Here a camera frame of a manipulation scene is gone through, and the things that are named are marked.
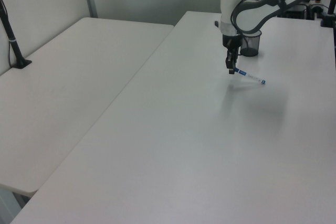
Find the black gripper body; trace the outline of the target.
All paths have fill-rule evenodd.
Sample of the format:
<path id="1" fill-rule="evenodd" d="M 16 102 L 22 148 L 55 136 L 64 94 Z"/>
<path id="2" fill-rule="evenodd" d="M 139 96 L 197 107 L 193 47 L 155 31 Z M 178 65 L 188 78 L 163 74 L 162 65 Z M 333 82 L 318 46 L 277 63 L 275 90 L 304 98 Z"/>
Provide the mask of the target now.
<path id="1" fill-rule="evenodd" d="M 242 45 L 242 35 L 235 36 L 222 35 L 223 46 L 227 49 L 227 54 L 234 55 L 234 50 L 238 50 Z"/>

